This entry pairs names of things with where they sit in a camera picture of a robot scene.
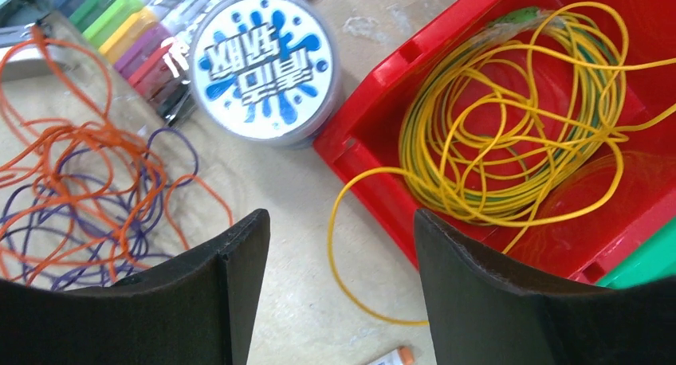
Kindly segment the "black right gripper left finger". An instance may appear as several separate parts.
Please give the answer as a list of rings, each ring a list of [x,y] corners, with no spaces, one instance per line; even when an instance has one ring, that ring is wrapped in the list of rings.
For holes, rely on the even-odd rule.
[[[110,287],[1,283],[4,364],[244,364],[269,252],[270,216]]]

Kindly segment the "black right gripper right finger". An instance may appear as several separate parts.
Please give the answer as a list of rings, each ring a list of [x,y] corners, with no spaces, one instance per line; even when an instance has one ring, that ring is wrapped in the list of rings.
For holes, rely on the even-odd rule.
[[[672,364],[675,279],[614,290],[553,276],[415,213],[440,364]]]

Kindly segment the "green plastic bin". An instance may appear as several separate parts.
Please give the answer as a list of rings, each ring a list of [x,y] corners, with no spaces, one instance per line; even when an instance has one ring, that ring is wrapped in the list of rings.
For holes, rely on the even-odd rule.
[[[630,288],[675,275],[675,229],[664,227],[595,284]]]

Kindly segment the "red plastic bin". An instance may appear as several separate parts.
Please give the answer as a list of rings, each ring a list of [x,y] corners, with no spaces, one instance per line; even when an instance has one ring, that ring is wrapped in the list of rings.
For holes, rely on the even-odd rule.
[[[458,0],[314,147],[411,262],[427,208],[594,284],[675,216],[675,0]]]

